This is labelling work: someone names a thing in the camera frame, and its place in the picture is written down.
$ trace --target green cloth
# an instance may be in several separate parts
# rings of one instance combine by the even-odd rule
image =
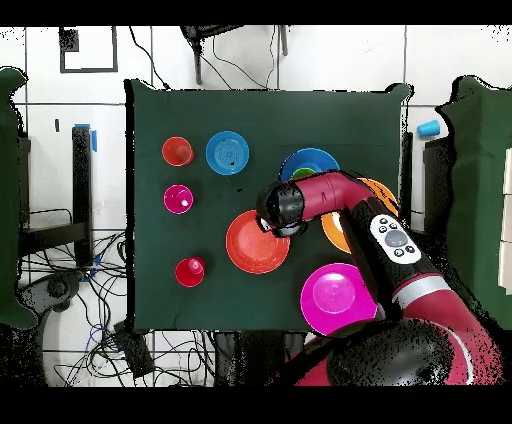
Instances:
[[[512,147],[512,91],[464,77],[453,101],[440,110],[453,126],[457,154],[446,230],[448,258],[483,308],[501,327],[512,330],[512,296],[498,286],[505,151]]]
[[[241,213],[255,209],[258,193],[277,180],[283,160],[297,149],[318,147],[342,169],[381,181],[397,195],[400,107],[410,88],[389,92],[170,91],[132,81],[135,108],[135,326],[157,329],[300,330],[310,327],[299,298],[307,277],[332,262],[350,262],[334,247],[321,222],[291,240],[284,263],[252,275],[238,269],[225,249],[226,231]],[[245,138],[247,166],[221,176],[206,162],[205,148],[219,131]],[[194,160],[168,165],[162,145],[186,138]],[[185,184],[192,208],[173,215],[165,190]],[[177,283],[174,269],[190,256],[205,260],[203,282]]]
[[[25,76],[15,68],[0,68],[0,323],[20,329],[32,328],[37,318],[15,297],[19,280],[18,251],[20,194],[18,170],[18,120],[11,96],[25,85]]]

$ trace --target magenta plate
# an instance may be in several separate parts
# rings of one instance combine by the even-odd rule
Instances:
[[[324,336],[377,313],[357,267],[343,263],[325,265],[308,277],[300,308],[308,324]]]

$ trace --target blue plate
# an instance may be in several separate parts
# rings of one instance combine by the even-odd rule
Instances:
[[[206,161],[217,174],[237,174],[249,161],[249,146],[241,135],[222,131],[206,145]]]
[[[279,171],[279,180],[289,180],[299,168],[310,168],[315,172],[338,170],[340,166],[336,159],[324,150],[309,147],[300,149],[286,158]]]

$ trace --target control buttons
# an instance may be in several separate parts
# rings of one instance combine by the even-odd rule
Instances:
[[[374,216],[370,222],[370,233],[391,263],[409,265],[421,260],[421,250],[395,217],[385,214]]]
[[[407,235],[404,232],[399,230],[391,230],[389,233],[386,234],[386,238],[384,239],[384,241],[389,247],[402,247],[407,244],[408,239]]]

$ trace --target pink cup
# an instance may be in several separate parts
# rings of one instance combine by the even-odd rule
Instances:
[[[308,324],[324,336],[377,313],[357,267],[343,263],[325,265],[309,276],[300,307]]]
[[[194,203],[190,189],[182,184],[170,186],[164,194],[164,205],[169,212],[182,214],[187,212]]]

